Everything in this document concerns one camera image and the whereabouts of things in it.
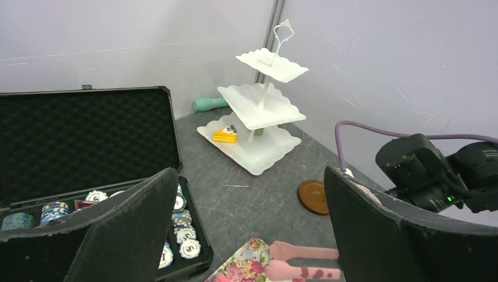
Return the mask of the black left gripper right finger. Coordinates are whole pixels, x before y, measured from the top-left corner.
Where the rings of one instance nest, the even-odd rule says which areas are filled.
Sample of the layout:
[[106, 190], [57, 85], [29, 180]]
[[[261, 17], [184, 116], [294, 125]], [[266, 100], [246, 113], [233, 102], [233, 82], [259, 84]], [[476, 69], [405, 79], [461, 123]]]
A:
[[324, 171], [347, 281], [496, 281], [497, 228], [442, 216]]

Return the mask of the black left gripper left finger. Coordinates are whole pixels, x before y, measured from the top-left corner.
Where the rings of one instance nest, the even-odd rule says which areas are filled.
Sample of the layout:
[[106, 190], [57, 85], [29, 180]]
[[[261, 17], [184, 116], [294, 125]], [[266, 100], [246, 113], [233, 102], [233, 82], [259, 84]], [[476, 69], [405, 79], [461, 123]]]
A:
[[1, 232], [2, 281], [155, 281], [177, 171], [32, 229]]

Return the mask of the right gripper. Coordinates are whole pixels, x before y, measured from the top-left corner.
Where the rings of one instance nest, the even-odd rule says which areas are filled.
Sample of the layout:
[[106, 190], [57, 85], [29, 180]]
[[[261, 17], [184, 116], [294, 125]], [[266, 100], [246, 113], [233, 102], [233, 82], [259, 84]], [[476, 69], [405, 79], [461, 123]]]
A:
[[395, 185], [386, 194], [421, 209], [438, 213], [473, 196], [425, 135], [391, 140], [381, 147], [375, 161]]

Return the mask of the pink-handled metal tongs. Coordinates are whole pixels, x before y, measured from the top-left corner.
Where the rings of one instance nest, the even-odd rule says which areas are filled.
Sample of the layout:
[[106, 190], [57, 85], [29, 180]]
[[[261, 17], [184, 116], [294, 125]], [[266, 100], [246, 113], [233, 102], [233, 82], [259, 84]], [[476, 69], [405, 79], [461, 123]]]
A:
[[335, 261], [339, 251], [326, 247], [298, 246], [283, 241], [270, 244], [269, 263], [264, 267], [264, 274], [271, 281], [292, 280], [340, 280], [342, 271], [339, 267], [313, 265], [318, 261]]

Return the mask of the yellow kiwi cake slice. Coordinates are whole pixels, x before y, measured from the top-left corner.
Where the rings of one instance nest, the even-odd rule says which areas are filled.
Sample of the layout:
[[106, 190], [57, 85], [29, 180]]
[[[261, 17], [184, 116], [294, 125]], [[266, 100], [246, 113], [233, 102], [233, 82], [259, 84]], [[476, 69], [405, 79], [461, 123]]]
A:
[[215, 142], [235, 143], [238, 132], [234, 125], [226, 126], [213, 133], [212, 140]]

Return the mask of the green swirl roll cake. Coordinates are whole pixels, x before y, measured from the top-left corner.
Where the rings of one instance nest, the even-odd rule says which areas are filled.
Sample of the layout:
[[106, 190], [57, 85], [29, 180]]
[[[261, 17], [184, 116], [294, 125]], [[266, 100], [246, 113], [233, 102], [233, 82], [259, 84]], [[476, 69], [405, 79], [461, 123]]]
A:
[[254, 136], [262, 136], [264, 133], [264, 128], [259, 128], [254, 131]]

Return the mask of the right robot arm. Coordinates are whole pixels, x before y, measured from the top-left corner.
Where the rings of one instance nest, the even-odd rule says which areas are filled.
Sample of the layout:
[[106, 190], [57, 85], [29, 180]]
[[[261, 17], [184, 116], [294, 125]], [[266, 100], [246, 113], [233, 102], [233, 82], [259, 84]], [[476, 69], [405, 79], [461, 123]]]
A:
[[[441, 212], [455, 205], [473, 213], [497, 210], [497, 139], [479, 135], [395, 135], [375, 156], [394, 188], [386, 194]], [[433, 140], [469, 139], [445, 156]]]

